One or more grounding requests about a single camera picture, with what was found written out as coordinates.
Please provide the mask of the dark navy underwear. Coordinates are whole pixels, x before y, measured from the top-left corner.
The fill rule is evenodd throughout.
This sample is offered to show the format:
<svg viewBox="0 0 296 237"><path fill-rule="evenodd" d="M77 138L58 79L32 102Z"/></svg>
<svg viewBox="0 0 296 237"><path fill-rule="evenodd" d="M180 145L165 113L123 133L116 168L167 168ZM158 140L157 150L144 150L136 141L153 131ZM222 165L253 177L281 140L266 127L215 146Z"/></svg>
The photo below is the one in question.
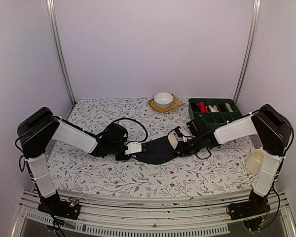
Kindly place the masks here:
<svg viewBox="0 0 296 237"><path fill-rule="evenodd" d="M132 155L140 162L152 165L164 164L179 156L176 148L179 142L173 132L141 144L141 151Z"/></svg>

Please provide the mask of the black striped underwear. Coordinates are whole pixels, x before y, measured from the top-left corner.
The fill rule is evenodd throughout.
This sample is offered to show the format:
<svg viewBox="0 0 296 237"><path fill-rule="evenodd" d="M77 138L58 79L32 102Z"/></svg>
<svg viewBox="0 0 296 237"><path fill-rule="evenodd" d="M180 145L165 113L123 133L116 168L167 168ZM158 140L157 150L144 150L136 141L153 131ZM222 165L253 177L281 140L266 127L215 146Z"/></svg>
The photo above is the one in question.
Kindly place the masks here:
<svg viewBox="0 0 296 237"><path fill-rule="evenodd" d="M202 113L202 109L200 107L200 104L197 102L190 102L190 108L193 114L195 113Z"/></svg>

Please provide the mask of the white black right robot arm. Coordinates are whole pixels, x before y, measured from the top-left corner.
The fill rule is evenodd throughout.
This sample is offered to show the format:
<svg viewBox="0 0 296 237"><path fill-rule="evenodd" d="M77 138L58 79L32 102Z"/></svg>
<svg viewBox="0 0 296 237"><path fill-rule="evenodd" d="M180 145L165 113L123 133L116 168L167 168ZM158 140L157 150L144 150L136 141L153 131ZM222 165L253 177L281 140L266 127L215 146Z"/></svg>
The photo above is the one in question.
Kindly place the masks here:
<svg viewBox="0 0 296 237"><path fill-rule="evenodd" d="M242 219L268 213L268 195L274 190L288 149L291 147L295 132L290 121L278 113L269 104L215 129L205 131L203 118L190 121L192 136L183 135L179 128L169 132L167 142L174 153L183 157L226 144L230 141L247 136L257 135L262 144L263 162L258 179L252 188L248 201L232 203L227 207L227 213L232 220Z"/></svg>

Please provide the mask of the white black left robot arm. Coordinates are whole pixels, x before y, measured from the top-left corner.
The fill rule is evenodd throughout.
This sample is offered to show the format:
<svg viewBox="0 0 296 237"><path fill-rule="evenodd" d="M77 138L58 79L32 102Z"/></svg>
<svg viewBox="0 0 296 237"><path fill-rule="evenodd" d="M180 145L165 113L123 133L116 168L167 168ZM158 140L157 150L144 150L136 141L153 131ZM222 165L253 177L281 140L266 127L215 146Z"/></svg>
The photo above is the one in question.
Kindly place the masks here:
<svg viewBox="0 0 296 237"><path fill-rule="evenodd" d="M46 148L50 141L59 141L94 157L114 155L117 160L126 160L128 132L118 124L110 124L98 135L53 115L47 107L42 107L17 128L17 142L25 158L30 178L40 195L41 205L52 214L60 214L64 207L71 205L61 201L47 167Z"/></svg>

